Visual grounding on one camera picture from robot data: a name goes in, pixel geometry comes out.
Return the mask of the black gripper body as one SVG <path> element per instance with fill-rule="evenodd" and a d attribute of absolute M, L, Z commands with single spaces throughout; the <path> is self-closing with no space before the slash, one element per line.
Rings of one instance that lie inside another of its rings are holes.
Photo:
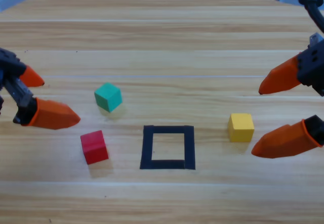
<path fill-rule="evenodd" d="M 20 79 L 26 69 L 15 53 L 1 48 L 1 89 L 5 88 L 18 106 L 27 106 L 33 93 Z"/>
<path fill-rule="evenodd" d="M 308 48 L 298 55 L 297 79 L 323 97 L 323 37 L 319 33 L 310 36 Z"/>

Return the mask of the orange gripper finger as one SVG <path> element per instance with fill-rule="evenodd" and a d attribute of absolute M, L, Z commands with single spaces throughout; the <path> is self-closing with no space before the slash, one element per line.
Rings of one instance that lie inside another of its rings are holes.
<path fill-rule="evenodd" d="M 313 115 L 265 134 L 251 153 L 262 158 L 281 158 L 296 156 L 317 147 L 323 147 L 323 120 Z"/>
<path fill-rule="evenodd" d="M 18 106 L 13 122 L 21 126 L 58 130 L 78 124 L 80 117 L 66 104 L 31 98 L 27 106 Z"/>
<path fill-rule="evenodd" d="M 20 75 L 19 79 L 27 87 L 38 87 L 45 84 L 44 80 L 30 66 L 26 66 L 25 71 Z"/>
<path fill-rule="evenodd" d="M 294 56 L 273 68 L 260 84 L 259 94 L 266 95 L 288 91 L 300 85 L 301 83 L 297 79 L 297 57 L 298 56 Z"/>

